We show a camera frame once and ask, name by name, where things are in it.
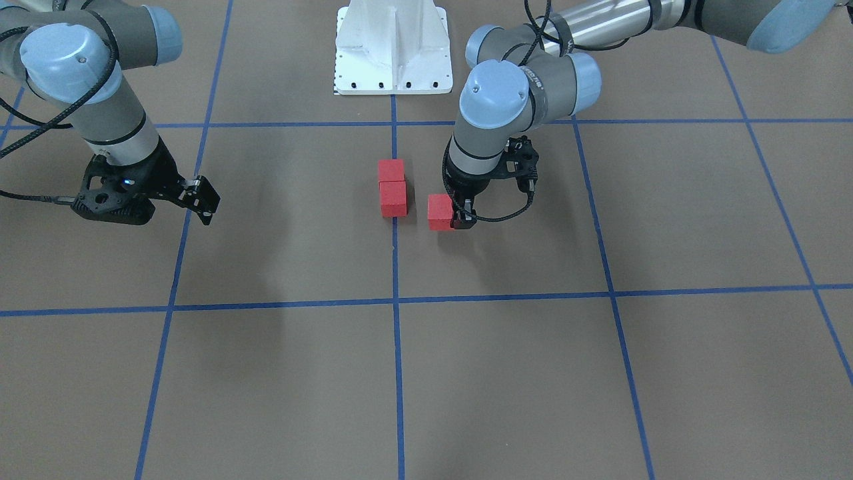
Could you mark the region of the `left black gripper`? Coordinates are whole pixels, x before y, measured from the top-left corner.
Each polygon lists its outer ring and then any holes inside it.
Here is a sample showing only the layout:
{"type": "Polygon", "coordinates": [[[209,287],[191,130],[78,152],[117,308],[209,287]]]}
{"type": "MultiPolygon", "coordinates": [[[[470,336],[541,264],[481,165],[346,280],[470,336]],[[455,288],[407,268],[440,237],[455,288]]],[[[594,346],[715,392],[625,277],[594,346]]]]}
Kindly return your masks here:
{"type": "Polygon", "coordinates": [[[521,193],[533,197],[538,160],[539,155],[525,136],[508,139],[499,155],[485,160],[468,156],[457,145],[456,139],[448,141],[442,159],[442,182],[452,203],[451,228],[473,228],[477,223],[473,198],[481,194],[491,181],[514,179],[521,193]]]}

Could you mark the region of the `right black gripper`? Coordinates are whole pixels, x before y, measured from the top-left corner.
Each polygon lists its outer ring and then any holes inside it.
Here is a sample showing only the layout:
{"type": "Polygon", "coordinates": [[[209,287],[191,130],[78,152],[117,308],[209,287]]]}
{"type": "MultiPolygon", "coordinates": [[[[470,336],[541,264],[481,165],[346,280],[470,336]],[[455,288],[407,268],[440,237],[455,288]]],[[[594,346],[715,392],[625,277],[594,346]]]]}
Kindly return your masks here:
{"type": "Polygon", "coordinates": [[[221,197],[207,177],[185,182],[161,141],[151,155],[131,166],[113,166],[106,156],[94,155],[71,209],[89,221],[145,225],[155,212],[152,200],[170,201],[210,225],[221,197]]]}

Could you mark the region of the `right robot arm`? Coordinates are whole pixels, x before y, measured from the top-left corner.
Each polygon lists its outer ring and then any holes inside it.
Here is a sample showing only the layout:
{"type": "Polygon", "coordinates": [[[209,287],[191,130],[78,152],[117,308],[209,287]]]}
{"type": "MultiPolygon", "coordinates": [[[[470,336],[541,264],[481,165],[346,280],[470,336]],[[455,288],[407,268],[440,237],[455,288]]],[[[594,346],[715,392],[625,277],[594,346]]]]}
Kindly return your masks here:
{"type": "Polygon", "coordinates": [[[167,9],[122,1],[3,1],[2,74],[58,109],[38,121],[2,107],[34,126],[2,156],[47,131],[73,129],[89,146],[75,195],[24,195],[18,201],[66,205],[89,221],[144,225],[154,201],[192,211],[209,225],[221,201],[203,176],[186,179],[125,70],[176,61],[183,51],[179,22],[167,9]]]}

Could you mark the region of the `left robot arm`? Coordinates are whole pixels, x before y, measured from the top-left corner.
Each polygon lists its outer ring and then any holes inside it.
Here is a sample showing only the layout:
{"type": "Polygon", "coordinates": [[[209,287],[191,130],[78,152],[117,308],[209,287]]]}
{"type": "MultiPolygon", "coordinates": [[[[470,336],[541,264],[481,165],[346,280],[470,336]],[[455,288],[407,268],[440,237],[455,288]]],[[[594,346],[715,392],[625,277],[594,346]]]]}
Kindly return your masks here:
{"type": "Polygon", "coordinates": [[[514,179],[528,205],[538,155],[527,131],[594,105],[601,94],[598,51],[674,27],[687,27],[750,51],[787,52],[850,1],[588,1],[512,29],[479,27],[466,44],[471,67],[442,159],[445,193],[430,195],[432,230],[464,230],[486,217],[474,201],[491,182],[514,179]]]}

